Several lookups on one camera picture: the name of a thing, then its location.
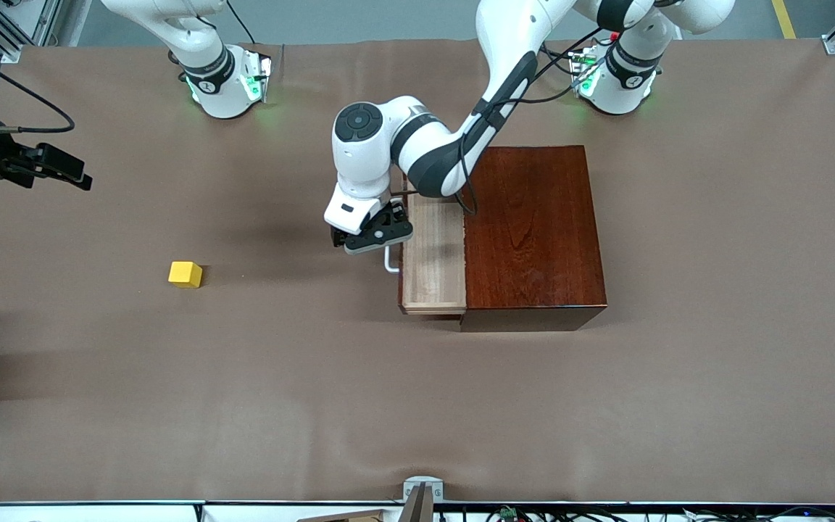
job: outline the cable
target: cable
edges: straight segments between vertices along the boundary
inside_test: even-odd
[[[466,202],[463,201],[460,191],[457,191],[454,195],[457,197],[457,203],[460,204],[460,208],[463,209],[463,214],[477,215],[478,198],[475,194],[475,187],[473,187],[473,179],[471,179],[472,176],[470,176],[470,169],[466,166],[466,133],[463,133],[463,135],[460,136],[460,149],[458,149],[457,154],[460,155],[460,165],[463,167],[463,178],[466,179],[466,187],[470,189],[470,195],[473,196],[473,208],[466,206]]]
[[[236,12],[236,10],[234,9],[234,6],[231,6],[231,0],[228,0],[228,9],[231,10],[231,13],[234,14],[234,17],[236,19],[238,19],[239,23],[241,23],[241,27],[244,28],[244,32],[246,33],[246,36],[249,37],[249,43],[254,44],[256,46],[256,44],[257,44],[256,39],[253,38],[253,35],[251,34],[251,32],[249,32],[249,29],[246,29],[246,24],[243,22],[243,20],[241,20],[241,15],[238,14],[238,12]]]
[[[543,73],[545,73],[550,67],[553,67],[553,66],[557,65],[557,63],[559,63],[559,61],[561,59],[563,59],[563,57],[566,57],[567,55],[569,55],[569,53],[572,50],[576,49],[576,47],[578,47],[582,43],[586,42],[587,39],[590,39],[591,37],[598,34],[600,32],[600,30],[601,30],[601,28],[597,27],[592,32],[590,32],[589,34],[586,34],[581,39],[577,40],[577,42],[571,44],[571,46],[569,46],[565,51],[563,51],[563,53],[554,53],[553,51],[550,51],[549,49],[547,49],[546,46],[542,46],[541,50],[546,51],[547,56],[552,56],[553,54],[556,55],[556,56],[554,56],[553,59],[550,60],[550,63],[547,63],[547,65],[544,65],[543,69],[538,70],[536,75],[533,77],[533,80],[531,80],[531,85],[533,85],[533,82],[536,82],[537,80],[539,80],[540,76],[542,76]],[[590,70],[587,70],[585,73],[581,74],[580,77],[582,77],[583,79],[589,77],[591,75],[591,73],[593,73],[597,68],[599,68],[602,63],[604,63],[604,57],[601,57],[600,60],[597,60],[597,63],[594,63],[592,68]],[[501,100],[501,101],[498,101],[498,102],[494,103],[494,108],[498,108],[500,106],[507,105],[508,103],[547,103],[547,102],[553,102],[554,99],[560,99],[563,96],[566,96],[567,94],[569,94],[571,92],[571,90],[573,90],[574,88],[579,86],[579,83],[583,82],[583,79],[574,80],[568,87],[566,87],[566,89],[563,89],[562,92],[556,93],[553,96],[550,96],[549,98],[544,98],[544,99],[504,99],[504,100]],[[466,215],[477,215],[478,214],[478,197],[476,196],[475,187],[473,187],[473,179],[471,179],[471,176],[470,176],[470,169],[468,169],[468,166],[466,165],[466,133],[465,132],[462,133],[462,135],[460,136],[460,148],[458,149],[457,154],[460,156],[460,166],[462,166],[462,169],[463,169],[463,178],[466,181],[466,187],[468,188],[468,191],[470,192],[470,195],[473,198],[473,207],[470,208],[470,206],[466,205],[466,202],[463,201],[462,195],[460,194],[459,191],[457,191],[457,193],[455,193],[454,195],[455,195],[455,197],[457,197],[457,203],[460,204],[460,208],[463,209],[464,214],[466,214]],[[615,522],[622,522],[622,521],[623,521],[622,518],[615,519]],[[593,519],[593,522],[601,522],[601,521],[597,520],[597,519]]]
[[[771,522],[772,520],[779,518],[779,516],[787,516],[790,513],[794,513],[795,511],[807,511],[809,513],[817,513],[818,515],[829,516],[829,518],[833,518],[835,520],[835,513],[831,511],[826,511],[826,509],[820,509],[818,507],[808,507],[806,505],[793,507],[791,509],[779,513],[778,515],[763,516],[763,518],[756,518],[756,520],[760,520],[762,522]]]
[[[218,30],[218,27],[215,24],[209,22],[208,20],[203,19],[203,17],[195,17],[195,20],[198,20],[201,23],[204,23],[206,26],[211,27],[213,30]]]
[[[550,67],[553,67],[554,65],[559,63],[559,61],[561,59],[563,59],[563,57],[568,57],[569,53],[573,52],[573,50],[576,50],[576,47],[580,46],[581,44],[586,42],[587,39],[590,39],[592,36],[595,36],[596,34],[598,34],[600,32],[601,32],[601,28],[597,27],[592,32],[590,32],[589,34],[586,34],[581,39],[577,40],[577,42],[571,44],[571,46],[566,47],[566,50],[562,51],[562,53],[559,53],[559,55],[554,56],[553,59],[550,60],[550,63],[547,63],[547,65],[544,65],[543,69],[538,70],[536,75],[533,77],[533,80],[531,80],[531,83],[536,82],[537,80],[539,80],[540,76],[543,76],[543,74],[547,70],[549,70]]]
[[[546,54],[548,57],[553,57],[554,55],[556,55],[556,52],[547,49],[547,46],[541,46],[540,52]],[[554,65],[553,67],[562,70],[564,73],[569,74],[569,76],[576,75],[573,72],[571,72],[571,70],[568,70],[565,67],[561,66],[559,62],[557,62],[556,65]]]
[[[62,128],[2,128],[4,132],[2,133],[63,133],[63,132],[70,132],[72,129],[76,128],[76,122],[72,121],[69,115],[66,112],[63,112],[63,109],[60,109],[53,103],[51,103],[48,99],[44,98],[43,96],[37,94],[33,90],[30,90],[28,87],[21,85],[21,83],[12,80],[6,73],[0,71],[0,78],[6,80],[7,82],[11,83],[11,85],[16,86],[22,92],[26,93],[32,98],[38,100],[38,102],[43,103],[50,109],[53,109],[58,115],[60,115],[64,120],[67,121],[66,126],[62,126]]]

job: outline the dark wooden cabinet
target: dark wooden cabinet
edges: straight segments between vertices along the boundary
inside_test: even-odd
[[[413,297],[407,305],[403,299],[403,310],[461,312],[463,331],[566,331],[606,308],[583,146],[493,146],[471,180],[476,215],[441,221],[439,209],[452,210],[454,202],[439,201],[443,206],[431,204],[430,211],[427,199],[411,205],[417,233],[433,231],[407,244],[401,276],[404,285],[422,289],[436,288],[431,279],[441,274],[452,281],[463,276],[464,308],[453,310],[449,304],[460,298],[452,285],[440,285],[445,297],[428,291],[417,305]],[[463,198],[471,205],[468,187]],[[440,238],[460,236],[464,257],[437,252]],[[409,259],[420,270],[409,270]]]

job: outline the brown cloth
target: brown cloth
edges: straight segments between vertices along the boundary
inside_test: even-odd
[[[835,502],[821,43],[676,42],[633,115],[517,109],[497,145],[589,156],[610,305],[575,333],[403,317],[380,252],[329,245],[334,115],[411,94],[456,128],[477,43],[288,47],[272,104],[232,121],[165,55],[4,67],[78,123],[22,139],[95,186],[0,182],[0,501],[382,499],[427,473],[467,500]],[[0,119],[59,123],[2,82]]]

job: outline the yellow block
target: yellow block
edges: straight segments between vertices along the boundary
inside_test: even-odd
[[[173,261],[170,282],[179,288],[199,288],[202,286],[202,267],[192,261]]]

